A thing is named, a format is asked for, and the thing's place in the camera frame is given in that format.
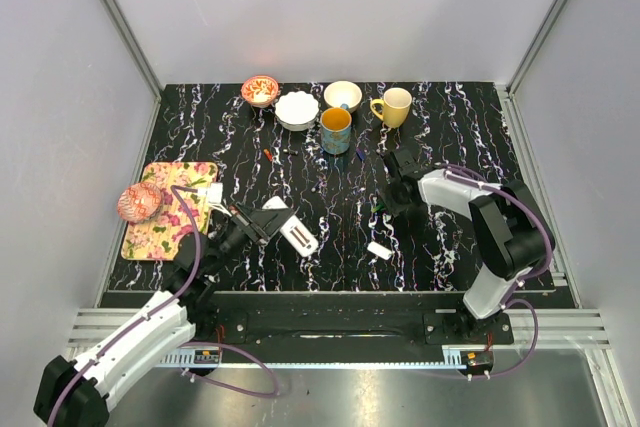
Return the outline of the white battery cover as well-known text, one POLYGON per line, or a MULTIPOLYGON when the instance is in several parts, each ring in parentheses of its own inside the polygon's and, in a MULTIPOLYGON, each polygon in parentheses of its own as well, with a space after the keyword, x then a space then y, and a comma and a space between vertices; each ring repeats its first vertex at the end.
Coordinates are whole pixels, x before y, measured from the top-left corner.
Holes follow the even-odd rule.
POLYGON ((374 241, 370 242, 367 245, 367 250, 371 252, 373 255, 375 255, 376 257, 379 257, 386 261, 390 260, 391 257, 393 256, 393 252, 390 249, 374 241))

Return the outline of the white remote control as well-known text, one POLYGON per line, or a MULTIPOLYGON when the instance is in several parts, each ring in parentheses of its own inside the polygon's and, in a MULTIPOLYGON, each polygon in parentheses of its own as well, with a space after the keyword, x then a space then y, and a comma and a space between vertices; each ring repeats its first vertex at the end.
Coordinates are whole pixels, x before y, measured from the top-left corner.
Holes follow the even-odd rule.
MULTIPOLYGON (((271 197, 264 205, 267 210, 282 210, 288 205, 278 196, 271 197)), ((292 213, 279 229, 282 236, 292 245, 303 258, 314 254, 319 248, 319 242, 305 224, 292 213)))

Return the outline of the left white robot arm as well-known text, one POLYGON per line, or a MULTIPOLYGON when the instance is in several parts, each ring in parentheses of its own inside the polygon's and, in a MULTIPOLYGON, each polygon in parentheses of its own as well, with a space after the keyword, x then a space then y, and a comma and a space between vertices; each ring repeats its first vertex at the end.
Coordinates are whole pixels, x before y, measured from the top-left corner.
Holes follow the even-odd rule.
POLYGON ((57 356, 44 368, 34 402, 48 426, 103 426, 124 393, 164 356, 190 342, 217 339, 217 314, 208 278, 247 243, 267 244, 293 217, 281 199, 258 209, 229 208, 215 240, 201 232, 182 237, 175 270, 128 321, 72 360, 57 356))

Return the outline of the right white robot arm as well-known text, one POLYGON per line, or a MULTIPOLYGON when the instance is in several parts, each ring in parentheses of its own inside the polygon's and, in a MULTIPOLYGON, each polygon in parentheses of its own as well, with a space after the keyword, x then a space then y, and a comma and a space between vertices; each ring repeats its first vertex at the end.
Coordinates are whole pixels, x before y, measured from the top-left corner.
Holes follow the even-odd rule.
POLYGON ((454 327, 463 341, 480 341, 490 331, 489 318, 516 288, 549 269, 555 249, 551 228, 522 181, 491 183, 450 163, 426 168, 405 148, 382 159, 390 181, 379 195, 388 214, 425 204, 471 221, 482 267, 463 296, 464 312, 456 316, 454 327))

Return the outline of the floral rectangular tray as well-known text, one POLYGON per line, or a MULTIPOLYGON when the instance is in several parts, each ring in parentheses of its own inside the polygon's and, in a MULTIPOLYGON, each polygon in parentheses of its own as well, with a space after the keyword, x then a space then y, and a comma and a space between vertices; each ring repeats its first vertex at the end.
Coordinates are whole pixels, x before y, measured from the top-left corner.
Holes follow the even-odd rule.
POLYGON ((217 181, 218 166, 213 162, 153 162, 141 181, 159 188, 162 202, 159 212, 141 224, 129 224, 124 234, 121 257, 130 261, 171 261, 181 239, 193 228, 173 195, 173 185, 206 189, 217 181))

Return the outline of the yellow mug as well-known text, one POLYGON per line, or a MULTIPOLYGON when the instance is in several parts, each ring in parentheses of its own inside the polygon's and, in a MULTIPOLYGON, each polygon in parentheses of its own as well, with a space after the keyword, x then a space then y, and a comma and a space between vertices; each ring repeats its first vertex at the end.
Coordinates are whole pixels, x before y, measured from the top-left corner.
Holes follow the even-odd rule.
POLYGON ((371 112, 388 128, 399 128, 408 117, 413 102, 409 91, 400 87, 386 90, 370 101, 371 112))

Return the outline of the red patterned bowl on tray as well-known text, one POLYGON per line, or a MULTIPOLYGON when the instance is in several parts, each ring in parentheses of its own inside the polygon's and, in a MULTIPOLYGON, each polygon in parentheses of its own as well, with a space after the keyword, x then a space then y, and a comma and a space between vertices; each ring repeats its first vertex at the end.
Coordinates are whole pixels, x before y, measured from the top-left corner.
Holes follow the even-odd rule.
POLYGON ((125 221, 133 224, 152 218, 161 208, 163 195, 154 184, 140 182, 125 189, 117 202, 117 212, 125 221))

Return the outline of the blue mug orange inside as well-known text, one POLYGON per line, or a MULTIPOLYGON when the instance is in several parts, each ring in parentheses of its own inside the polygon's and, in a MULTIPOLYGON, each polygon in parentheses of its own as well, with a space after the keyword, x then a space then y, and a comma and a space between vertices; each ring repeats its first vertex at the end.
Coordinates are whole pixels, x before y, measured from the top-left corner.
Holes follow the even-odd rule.
POLYGON ((352 117, 346 108, 331 107, 320 117, 321 146, 330 155, 342 155, 350 145, 352 117))

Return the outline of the cream round bowl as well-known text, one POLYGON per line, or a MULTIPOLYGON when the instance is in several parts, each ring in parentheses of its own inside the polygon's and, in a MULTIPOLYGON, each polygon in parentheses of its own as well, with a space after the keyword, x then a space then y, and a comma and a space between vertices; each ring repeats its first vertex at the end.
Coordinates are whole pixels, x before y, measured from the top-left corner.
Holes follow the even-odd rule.
POLYGON ((350 81, 336 81, 329 84, 323 93, 328 107, 347 106, 350 113, 354 113, 361 104, 362 91, 358 85, 350 81))

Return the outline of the white scalloped bowl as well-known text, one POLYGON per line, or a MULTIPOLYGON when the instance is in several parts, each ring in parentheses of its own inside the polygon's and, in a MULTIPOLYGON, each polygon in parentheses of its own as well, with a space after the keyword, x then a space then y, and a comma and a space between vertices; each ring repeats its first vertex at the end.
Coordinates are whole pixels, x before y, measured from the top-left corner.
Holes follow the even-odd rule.
POLYGON ((290 92, 274 104, 275 117, 286 130, 300 132, 310 129, 319 114, 319 102, 309 93, 290 92))

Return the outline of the orange floral small bowl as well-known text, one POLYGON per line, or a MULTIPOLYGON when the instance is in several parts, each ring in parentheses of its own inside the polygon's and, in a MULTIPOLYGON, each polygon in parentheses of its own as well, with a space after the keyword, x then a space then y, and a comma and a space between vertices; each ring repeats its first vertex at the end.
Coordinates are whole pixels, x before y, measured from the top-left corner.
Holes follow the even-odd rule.
POLYGON ((267 75, 247 79, 241 87, 243 99, 251 106, 265 108, 273 103, 279 93, 278 82, 267 75))

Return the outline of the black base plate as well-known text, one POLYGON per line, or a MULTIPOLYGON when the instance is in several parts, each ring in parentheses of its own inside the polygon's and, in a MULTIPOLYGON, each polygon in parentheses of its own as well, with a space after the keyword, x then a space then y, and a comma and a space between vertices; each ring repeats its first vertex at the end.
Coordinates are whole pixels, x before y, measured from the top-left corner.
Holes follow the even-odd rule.
POLYGON ((459 293, 216 293, 193 319, 198 341, 220 340, 272 365, 427 364, 447 348, 527 352, 543 319, 521 298, 486 320, 459 293))

